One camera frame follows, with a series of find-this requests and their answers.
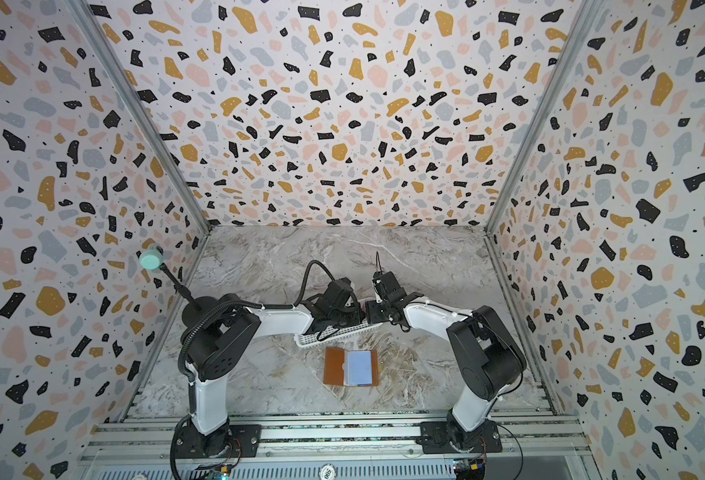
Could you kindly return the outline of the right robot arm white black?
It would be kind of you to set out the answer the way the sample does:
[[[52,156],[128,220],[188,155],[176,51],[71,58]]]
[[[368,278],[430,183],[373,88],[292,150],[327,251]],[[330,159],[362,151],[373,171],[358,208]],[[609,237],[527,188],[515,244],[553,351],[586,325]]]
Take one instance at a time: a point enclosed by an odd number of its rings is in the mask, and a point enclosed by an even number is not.
[[[376,271],[372,286],[375,299],[365,306],[370,322],[424,331],[448,342],[463,387],[447,422],[461,434],[480,428],[498,396],[516,390],[526,370],[519,345],[496,311],[489,306],[449,307],[408,293],[390,271]]]

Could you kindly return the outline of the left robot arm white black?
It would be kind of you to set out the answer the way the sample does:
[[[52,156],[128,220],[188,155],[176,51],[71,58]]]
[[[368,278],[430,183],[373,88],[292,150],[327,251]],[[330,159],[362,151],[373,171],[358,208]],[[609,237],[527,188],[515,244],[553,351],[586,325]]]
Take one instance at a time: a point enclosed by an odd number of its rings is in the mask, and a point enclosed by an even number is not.
[[[208,437],[228,424],[228,374],[252,340],[266,336],[312,336],[326,340],[364,322],[364,310],[350,280],[336,279],[326,291],[294,304],[249,302],[236,294],[204,296],[182,310],[182,350],[178,369],[186,376],[190,417],[198,434]]]

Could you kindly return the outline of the brown leather card holder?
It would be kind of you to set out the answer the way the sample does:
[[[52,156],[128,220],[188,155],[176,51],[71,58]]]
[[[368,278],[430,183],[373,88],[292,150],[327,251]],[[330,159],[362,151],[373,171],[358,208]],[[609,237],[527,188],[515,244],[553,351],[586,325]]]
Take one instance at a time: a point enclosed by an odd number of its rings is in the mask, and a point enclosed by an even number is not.
[[[326,348],[324,384],[344,387],[374,387],[379,383],[376,350]]]

